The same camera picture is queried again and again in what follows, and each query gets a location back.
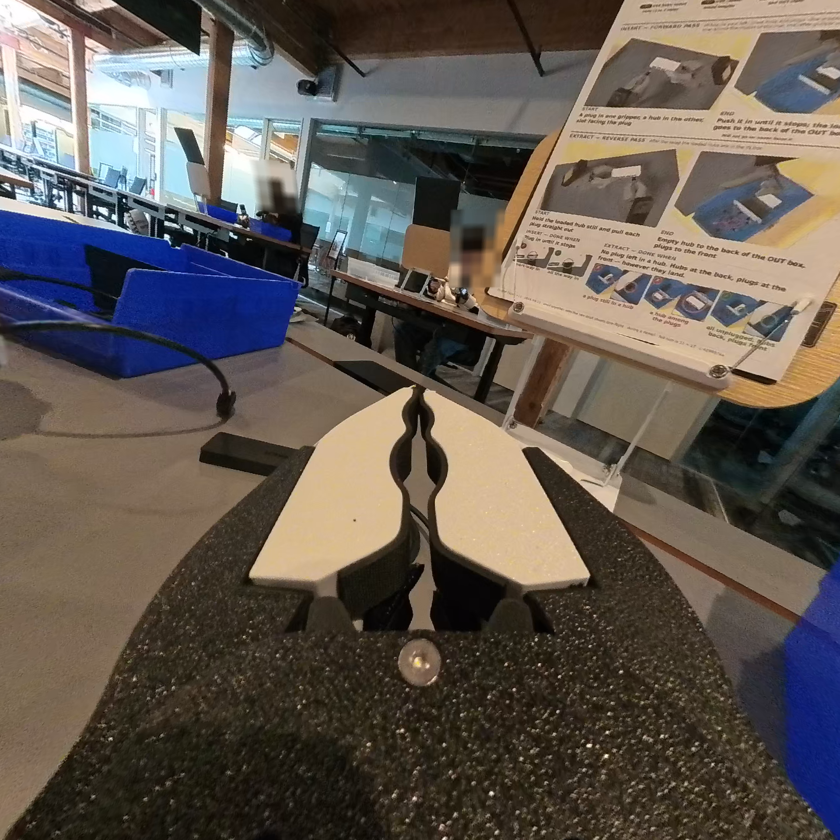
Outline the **wooden pillar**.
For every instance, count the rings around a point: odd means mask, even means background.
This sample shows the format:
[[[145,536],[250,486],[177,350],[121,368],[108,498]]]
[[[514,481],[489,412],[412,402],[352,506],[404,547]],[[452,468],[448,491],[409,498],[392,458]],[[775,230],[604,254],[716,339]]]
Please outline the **wooden pillar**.
[[[203,152],[209,190],[205,198],[213,205],[221,200],[223,191],[234,43],[233,31],[213,17],[208,47]]]
[[[89,175],[90,139],[88,109],[87,50],[84,35],[69,29],[70,109],[74,132],[74,155],[77,170]]]

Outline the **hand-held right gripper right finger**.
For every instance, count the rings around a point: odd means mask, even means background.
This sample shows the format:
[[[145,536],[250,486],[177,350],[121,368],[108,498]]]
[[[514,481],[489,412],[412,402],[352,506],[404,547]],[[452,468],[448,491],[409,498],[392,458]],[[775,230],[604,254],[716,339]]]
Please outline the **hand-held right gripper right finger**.
[[[487,625],[504,602],[591,582],[521,444],[441,394],[422,395],[434,625]]]

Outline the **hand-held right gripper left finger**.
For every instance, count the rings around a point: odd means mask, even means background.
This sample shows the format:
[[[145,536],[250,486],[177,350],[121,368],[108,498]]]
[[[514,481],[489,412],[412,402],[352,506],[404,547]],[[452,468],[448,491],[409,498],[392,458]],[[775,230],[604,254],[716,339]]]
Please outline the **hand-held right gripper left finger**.
[[[338,599],[360,621],[413,566],[411,471],[421,386],[348,417],[315,444],[249,570],[262,587]]]

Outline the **grey usb hub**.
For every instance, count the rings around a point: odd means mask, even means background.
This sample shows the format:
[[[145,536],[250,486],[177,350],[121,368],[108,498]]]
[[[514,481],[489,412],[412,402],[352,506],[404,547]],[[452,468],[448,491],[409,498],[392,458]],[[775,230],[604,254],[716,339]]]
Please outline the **grey usb hub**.
[[[295,448],[219,432],[200,448],[198,461],[208,466],[266,477],[285,465],[296,453]]]

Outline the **black desk mat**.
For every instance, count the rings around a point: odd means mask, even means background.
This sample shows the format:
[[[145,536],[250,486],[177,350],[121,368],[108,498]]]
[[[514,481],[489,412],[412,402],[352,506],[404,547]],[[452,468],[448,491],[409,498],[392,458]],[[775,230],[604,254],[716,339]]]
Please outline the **black desk mat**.
[[[369,360],[336,360],[332,366],[353,380],[388,396],[403,388],[414,387],[415,382],[381,364]]]

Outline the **wooden clipboard with instruction sheet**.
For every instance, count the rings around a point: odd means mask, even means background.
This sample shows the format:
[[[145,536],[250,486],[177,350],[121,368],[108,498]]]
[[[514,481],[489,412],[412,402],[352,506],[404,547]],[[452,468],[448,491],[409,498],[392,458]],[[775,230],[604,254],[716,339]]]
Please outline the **wooden clipboard with instruction sheet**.
[[[623,2],[531,175],[508,318],[742,406],[838,379],[838,2]]]

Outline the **brown topped work table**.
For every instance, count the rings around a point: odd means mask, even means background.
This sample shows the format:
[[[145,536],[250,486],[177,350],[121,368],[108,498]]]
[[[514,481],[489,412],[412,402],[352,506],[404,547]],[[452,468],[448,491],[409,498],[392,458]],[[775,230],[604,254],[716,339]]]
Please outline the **brown topped work table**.
[[[357,342],[365,347],[371,347],[372,330],[377,312],[395,319],[427,326],[427,321],[417,315],[419,312],[425,312],[429,317],[456,323],[460,328],[478,331],[491,339],[491,351],[474,394],[474,399],[479,403],[484,403],[489,395],[504,347],[524,343],[533,337],[531,332],[493,319],[484,311],[468,311],[454,304],[434,301],[421,293],[383,285],[336,269],[331,269],[329,276],[330,290],[327,308],[330,308],[332,304],[334,284],[337,280],[341,280],[348,286],[347,300],[358,303],[364,309]]]
[[[308,261],[312,254],[311,247],[276,239],[204,213],[171,204],[163,204],[162,207],[166,223],[197,236],[202,245],[207,245],[211,239],[223,245],[229,245],[233,241],[241,245],[248,243],[261,250],[264,256],[270,252],[281,252],[295,261]]]

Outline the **black hanging screen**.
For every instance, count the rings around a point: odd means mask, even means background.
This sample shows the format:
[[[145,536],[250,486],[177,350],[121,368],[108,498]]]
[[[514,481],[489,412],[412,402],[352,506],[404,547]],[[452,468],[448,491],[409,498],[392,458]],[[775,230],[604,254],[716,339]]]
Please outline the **black hanging screen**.
[[[199,55],[203,10],[195,1],[116,1],[123,10]]]

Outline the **silver ceiling duct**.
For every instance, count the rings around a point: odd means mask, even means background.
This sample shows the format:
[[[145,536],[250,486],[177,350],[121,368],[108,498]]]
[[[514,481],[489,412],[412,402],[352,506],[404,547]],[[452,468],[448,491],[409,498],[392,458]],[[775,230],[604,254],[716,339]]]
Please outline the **silver ceiling duct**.
[[[266,67],[275,57],[275,47],[260,28],[234,28],[232,65],[234,67]],[[98,54],[92,64],[100,72],[128,72],[153,70],[189,70],[207,68],[211,58],[211,39],[203,38],[199,51],[164,44],[121,52]]]

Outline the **cardboard panel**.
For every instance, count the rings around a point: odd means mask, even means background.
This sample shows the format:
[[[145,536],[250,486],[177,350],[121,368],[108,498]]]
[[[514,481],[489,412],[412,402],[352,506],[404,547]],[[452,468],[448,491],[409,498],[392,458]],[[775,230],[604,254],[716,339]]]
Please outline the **cardboard panel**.
[[[435,278],[446,279],[451,249],[449,231],[409,224],[404,234],[400,265],[405,270],[421,270]]]

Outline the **display board on stand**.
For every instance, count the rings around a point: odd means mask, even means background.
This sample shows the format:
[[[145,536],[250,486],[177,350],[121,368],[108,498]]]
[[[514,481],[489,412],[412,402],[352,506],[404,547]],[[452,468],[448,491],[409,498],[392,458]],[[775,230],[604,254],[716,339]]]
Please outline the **display board on stand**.
[[[203,153],[191,129],[175,127],[175,136],[185,155],[185,169],[188,185],[194,197],[205,202],[211,197],[211,185]]]

